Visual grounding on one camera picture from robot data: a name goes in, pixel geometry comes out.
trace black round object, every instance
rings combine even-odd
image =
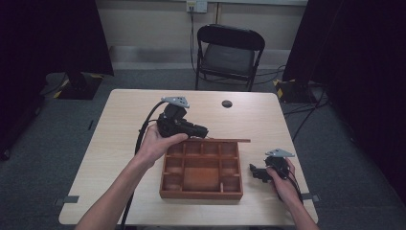
[[[233,103],[228,100],[223,101],[221,104],[223,105],[223,107],[227,108],[233,106]]]

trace hand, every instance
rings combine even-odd
[[[293,166],[292,162],[288,158],[285,158],[285,160],[287,162],[287,165],[289,166],[290,171],[294,175],[295,166]],[[291,205],[293,205],[297,202],[301,202],[299,200],[298,193],[297,193],[295,187],[293,187],[292,183],[288,179],[285,179],[285,180],[281,179],[278,176],[278,173],[271,167],[267,167],[266,171],[268,172],[268,174],[270,176],[272,176],[273,184],[288,209],[291,207]],[[295,178],[292,175],[292,173],[289,174],[289,177],[294,181]]]
[[[147,129],[144,141],[138,150],[136,157],[140,157],[147,161],[148,167],[152,167],[156,160],[158,160],[167,149],[175,144],[188,139],[186,133],[178,133],[173,136],[164,138],[159,134],[158,126],[156,124],[149,126]]]

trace wooden compartment box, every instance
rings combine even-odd
[[[161,198],[241,199],[242,195],[237,140],[189,139],[165,154]]]

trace person's left hand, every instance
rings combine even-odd
[[[170,146],[185,141],[186,139],[188,139],[186,133],[178,133],[164,138],[159,134],[158,126],[154,124],[148,127],[144,141],[136,156],[146,160],[148,167],[150,168],[156,160],[164,155]]]

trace gray carpet floor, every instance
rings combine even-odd
[[[260,76],[256,82],[273,77]],[[49,75],[44,92],[61,78],[63,74]],[[200,90],[246,90],[244,85],[235,85],[239,81],[226,82],[201,81]],[[59,224],[61,206],[55,201],[68,195],[108,95],[116,88],[193,90],[194,72],[117,70],[115,77],[102,81],[92,101],[56,100],[47,95],[41,112],[11,148],[11,159],[0,162],[0,229],[73,229]],[[275,93],[275,88],[269,81],[255,84],[253,91]],[[321,89],[315,88],[314,93],[321,96]],[[310,107],[298,103],[281,106],[283,112]],[[292,136],[306,115],[285,116]],[[309,116],[294,141],[310,192],[321,198],[315,203],[319,226],[331,230],[406,229],[404,205],[351,138],[350,128],[328,103]]]

